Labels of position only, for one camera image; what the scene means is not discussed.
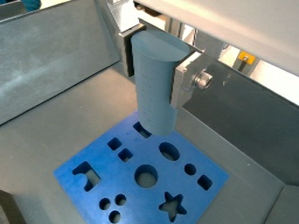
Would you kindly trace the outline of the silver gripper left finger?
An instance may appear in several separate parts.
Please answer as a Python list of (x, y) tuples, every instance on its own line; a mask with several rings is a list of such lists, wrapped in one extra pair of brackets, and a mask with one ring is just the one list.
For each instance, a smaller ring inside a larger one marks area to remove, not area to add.
[(116, 36), (120, 49), (122, 63), (127, 77), (131, 77), (135, 74), (131, 38), (144, 29), (146, 25), (138, 24), (127, 31), (120, 32)]

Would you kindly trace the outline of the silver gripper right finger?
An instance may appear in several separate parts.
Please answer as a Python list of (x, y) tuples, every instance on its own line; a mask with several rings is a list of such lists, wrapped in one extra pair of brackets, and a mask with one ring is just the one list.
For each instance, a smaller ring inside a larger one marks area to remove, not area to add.
[(170, 101), (175, 109), (192, 98), (195, 88), (206, 89), (210, 86), (213, 76), (205, 70), (213, 62), (214, 58), (206, 53), (192, 52), (175, 68)]

